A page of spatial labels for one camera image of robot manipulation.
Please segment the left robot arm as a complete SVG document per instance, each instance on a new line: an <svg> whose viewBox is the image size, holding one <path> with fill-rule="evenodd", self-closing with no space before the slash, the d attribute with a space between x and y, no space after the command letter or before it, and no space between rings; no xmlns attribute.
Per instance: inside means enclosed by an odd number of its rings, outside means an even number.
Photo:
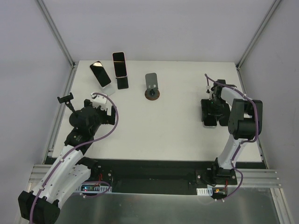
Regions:
<svg viewBox="0 0 299 224"><path fill-rule="evenodd" d="M73 127L64 147L39 183L29 192L23 191L18 197L21 217L31 224L53 224L60 210L73 192L85 181L100 185L99 164L85 157L89 147L105 139L112 132L95 138L101 125L117 127L119 114L112 100L100 93L93 93L84 101L84 107L75 110L71 104L72 95L58 98L72 111L69 123Z"/></svg>

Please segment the round brown-base phone stand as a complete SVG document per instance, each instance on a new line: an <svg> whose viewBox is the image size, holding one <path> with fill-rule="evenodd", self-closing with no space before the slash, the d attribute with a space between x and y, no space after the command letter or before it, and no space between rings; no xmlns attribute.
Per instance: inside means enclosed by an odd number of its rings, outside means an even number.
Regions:
<svg viewBox="0 0 299 224"><path fill-rule="evenodd" d="M158 81L156 73L148 73L145 75L146 91L145 97L148 100L154 101L160 97L158 89Z"/></svg>

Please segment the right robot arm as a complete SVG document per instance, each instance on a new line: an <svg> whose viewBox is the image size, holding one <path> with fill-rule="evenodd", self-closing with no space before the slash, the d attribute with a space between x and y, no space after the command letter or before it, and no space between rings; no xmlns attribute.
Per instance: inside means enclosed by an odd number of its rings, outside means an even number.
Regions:
<svg viewBox="0 0 299 224"><path fill-rule="evenodd" d="M251 99L233 84L218 79L209 86L209 98L201 100L201 121L205 127L228 128L229 138L212 164L207 177L215 184L231 180L235 164L248 143L257 140L262 131L263 103Z"/></svg>

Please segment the black round-base clamp stand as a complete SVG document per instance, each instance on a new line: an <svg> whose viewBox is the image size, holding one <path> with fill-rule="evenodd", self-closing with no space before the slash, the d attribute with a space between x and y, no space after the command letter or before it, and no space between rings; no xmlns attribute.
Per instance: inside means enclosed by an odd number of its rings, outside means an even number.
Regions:
<svg viewBox="0 0 299 224"><path fill-rule="evenodd" d="M73 94L70 92L69 95L64 97L57 97L57 99L60 104L65 104L66 107L71 111L71 115L69 116L70 125L74 128L83 128L83 123L79 119L79 112L75 110L71 103L71 100L74 99Z"/></svg>

